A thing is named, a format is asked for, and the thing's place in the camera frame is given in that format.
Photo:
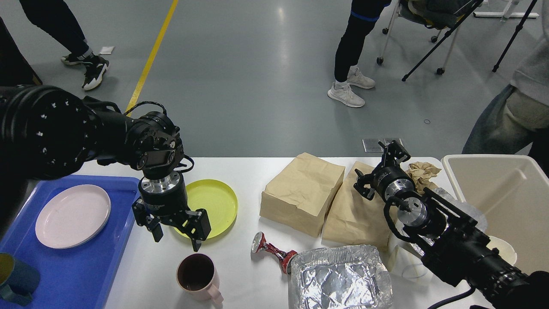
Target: blue tray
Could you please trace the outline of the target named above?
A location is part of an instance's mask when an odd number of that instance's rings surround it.
[[[103,308],[133,227],[131,206],[139,196],[138,183],[131,177],[84,175],[38,183],[0,242],[0,252],[11,253],[40,272],[33,301],[25,308]],[[109,195],[111,211],[105,227],[74,248],[42,245],[35,234],[40,211],[61,191],[82,184],[102,187]],[[22,307],[0,299],[0,308]]]

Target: gray sweatshirt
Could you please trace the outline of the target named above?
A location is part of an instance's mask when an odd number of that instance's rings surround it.
[[[544,34],[533,51],[519,64],[511,85],[549,106],[549,0],[542,0],[541,11]]]

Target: teal cup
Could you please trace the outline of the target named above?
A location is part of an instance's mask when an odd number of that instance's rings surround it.
[[[8,253],[0,253],[0,297],[26,306],[38,287],[40,274],[34,267],[17,260]]]

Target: crumpled paper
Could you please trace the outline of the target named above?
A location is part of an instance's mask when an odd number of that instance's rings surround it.
[[[406,174],[413,180],[416,185],[416,191],[419,194],[424,194],[423,189],[429,188],[431,190],[436,189],[438,186],[431,182],[429,179],[436,177],[441,171],[440,168],[427,162],[414,162],[408,164],[408,170]]]

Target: white sneaker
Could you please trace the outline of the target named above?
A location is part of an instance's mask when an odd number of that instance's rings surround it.
[[[351,85],[364,89],[371,89],[376,85],[376,81],[362,75],[359,69],[356,69],[354,72],[349,71],[349,74],[347,75],[347,82]]]
[[[332,88],[328,90],[328,96],[349,107],[362,107],[366,104],[361,97],[356,95],[351,90],[351,86],[349,84],[343,86],[342,89],[336,89],[335,83],[332,83]]]

